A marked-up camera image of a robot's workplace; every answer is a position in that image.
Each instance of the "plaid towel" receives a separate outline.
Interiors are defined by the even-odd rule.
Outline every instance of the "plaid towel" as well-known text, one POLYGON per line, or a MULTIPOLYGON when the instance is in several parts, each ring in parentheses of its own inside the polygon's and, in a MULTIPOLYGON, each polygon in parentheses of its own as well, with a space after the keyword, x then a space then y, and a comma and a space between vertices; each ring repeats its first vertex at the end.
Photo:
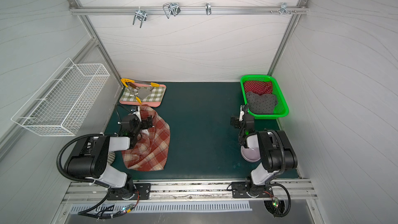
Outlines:
POLYGON ((141 139, 131 150, 122 151, 128 169, 141 172, 163 170, 170 143, 170 127, 151 107, 141 106, 141 118, 152 116, 154 127, 141 131, 141 139))
MULTIPOLYGON (((146 98, 141 99, 142 102, 159 102, 162 101, 163 95, 164 95, 164 91, 166 90, 166 87, 154 87, 152 89, 152 94, 148 95, 146 98)), ((120 101, 133 101, 133 102, 137 102, 137 99, 135 98, 135 96, 130 96, 132 93, 130 92, 130 90, 127 89, 127 87, 125 87, 125 90, 123 91, 122 97, 120 98, 120 101)))

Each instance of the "pink tray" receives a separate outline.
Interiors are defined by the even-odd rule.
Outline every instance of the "pink tray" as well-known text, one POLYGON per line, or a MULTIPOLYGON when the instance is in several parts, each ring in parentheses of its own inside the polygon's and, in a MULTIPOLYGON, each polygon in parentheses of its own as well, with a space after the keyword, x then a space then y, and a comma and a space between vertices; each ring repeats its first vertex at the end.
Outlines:
MULTIPOLYGON (((137 87, 148 87, 148 85, 145 85, 145 84, 140 84, 140 83, 134 83, 134 84, 137 85, 137 87)), ((166 85, 163 85, 163 84, 159 84, 159 86, 166 88, 166 85)), ((125 105, 133 105, 133 106, 141 105, 140 103, 134 102, 134 101, 119 101, 119 102, 120 102, 120 104, 125 104, 125 105)), ((158 106, 160 106, 161 103, 162 103, 162 101, 158 101, 158 102, 142 101, 142 105, 147 105, 147 106, 150 106, 150 107, 158 107, 158 106)))

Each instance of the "ventilation grille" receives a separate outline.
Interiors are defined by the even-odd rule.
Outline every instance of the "ventilation grille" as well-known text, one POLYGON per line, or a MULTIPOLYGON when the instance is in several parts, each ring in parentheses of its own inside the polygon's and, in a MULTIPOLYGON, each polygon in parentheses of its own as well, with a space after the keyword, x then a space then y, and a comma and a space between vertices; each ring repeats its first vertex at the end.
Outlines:
MULTIPOLYGON (((113 203, 103 203, 96 211, 97 213, 113 203)), ((104 213, 116 213, 128 204, 116 203, 113 211, 104 213)), ((73 204, 70 213, 77 214, 79 211, 92 207, 90 204, 73 204)), ((140 202, 131 213, 167 213, 167 212, 234 212, 234 211, 252 211, 249 201, 208 201, 208 202, 140 202)))

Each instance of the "red polka dot cloth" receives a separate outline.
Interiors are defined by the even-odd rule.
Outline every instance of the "red polka dot cloth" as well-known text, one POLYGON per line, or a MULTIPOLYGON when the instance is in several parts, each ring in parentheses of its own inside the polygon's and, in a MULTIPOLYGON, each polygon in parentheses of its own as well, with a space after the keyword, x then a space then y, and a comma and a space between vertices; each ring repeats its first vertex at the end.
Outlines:
POLYGON ((245 93, 254 92, 258 95, 272 93, 272 82, 247 81, 243 83, 245 93))

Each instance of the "dark green floor mat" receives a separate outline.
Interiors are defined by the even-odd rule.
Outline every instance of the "dark green floor mat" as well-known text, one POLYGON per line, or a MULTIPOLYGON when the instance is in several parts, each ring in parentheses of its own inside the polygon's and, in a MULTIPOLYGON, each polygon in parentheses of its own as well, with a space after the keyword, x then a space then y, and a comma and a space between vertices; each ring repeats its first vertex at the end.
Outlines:
MULTIPOLYGON (((245 178, 260 162, 247 162, 240 154, 238 129, 230 126, 231 115, 244 103, 239 83, 168 82, 162 104, 154 108, 170 126, 170 147, 164 170, 138 172, 127 169, 121 152, 113 167, 144 179, 245 178)), ((121 117, 128 114, 119 108, 121 117)), ((114 112, 105 133, 119 131, 114 112)), ((256 120, 256 129, 279 130, 275 120, 256 120)), ((281 178, 298 178, 296 170, 281 178)))

